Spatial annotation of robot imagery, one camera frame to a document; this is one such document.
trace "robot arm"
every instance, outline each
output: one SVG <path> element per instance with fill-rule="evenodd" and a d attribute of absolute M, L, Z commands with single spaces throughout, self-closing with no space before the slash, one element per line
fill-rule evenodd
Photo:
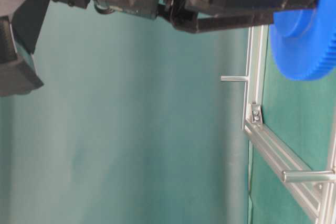
<path fill-rule="evenodd" d="M 43 85 L 27 59 L 36 42 L 50 0 L 0 0 L 0 96 L 24 94 Z M 87 8 L 90 0 L 53 0 Z M 97 12 L 120 11 L 144 18 L 164 18 L 189 33 L 273 23 L 274 12 L 315 8 L 318 0 L 93 0 Z M 199 18 L 199 14 L 210 17 Z"/>

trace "metal rod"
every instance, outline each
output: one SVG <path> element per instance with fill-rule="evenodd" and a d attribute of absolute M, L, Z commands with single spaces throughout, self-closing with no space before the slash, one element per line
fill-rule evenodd
<path fill-rule="evenodd" d="M 336 173 L 332 170 L 285 170 L 282 172 L 282 181 L 284 183 L 334 182 Z"/>
<path fill-rule="evenodd" d="M 336 108 L 328 152 L 328 164 L 326 169 L 335 170 L 336 164 Z M 318 224 L 334 224 L 336 220 L 336 183 L 323 185 L 322 203 Z"/>
<path fill-rule="evenodd" d="M 247 76 L 221 76 L 222 82 L 248 82 Z"/>

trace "green backdrop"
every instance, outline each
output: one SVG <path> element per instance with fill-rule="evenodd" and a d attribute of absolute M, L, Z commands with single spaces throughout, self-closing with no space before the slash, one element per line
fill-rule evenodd
<path fill-rule="evenodd" d="M 219 82 L 246 45 L 51 3 L 45 86 L 0 99 L 0 222 L 246 223 L 244 87 Z"/>
<path fill-rule="evenodd" d="M 289 81 L 277 69 L 268 46 L 264 123 L 314 170 L 325 170 L 327 166 L 335 79 L 333 71 L 317 81 Z M 257 151 L 254 151 L 251 187 L 253 223 L 312 223 Z"/>

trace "blue gear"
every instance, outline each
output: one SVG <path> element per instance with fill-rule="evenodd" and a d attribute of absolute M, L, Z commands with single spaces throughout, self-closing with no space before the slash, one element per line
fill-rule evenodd
<path fill-rule="evenodd" d="M 336 0 L 319 0 L 315 10 L 274 14 L 273 57 L 291 80 L 316 80 L 336 65 Z"/>

